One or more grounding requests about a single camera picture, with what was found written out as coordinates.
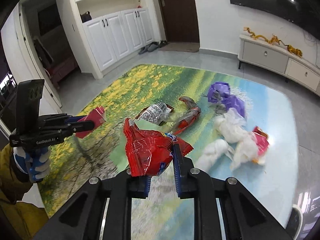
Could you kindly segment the left gloved hand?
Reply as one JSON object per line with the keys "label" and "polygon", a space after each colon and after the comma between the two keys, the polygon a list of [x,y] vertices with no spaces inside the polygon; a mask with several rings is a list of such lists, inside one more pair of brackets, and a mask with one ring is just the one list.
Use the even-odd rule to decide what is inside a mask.
{"label": "left gloved hand", "polygon": [[48,147],[37,149],[33,157],[22,147],[15,147],[13,156],[17,168],[23,174],[27,174],[32,183],[39,183],[50,173],[50,149]]}

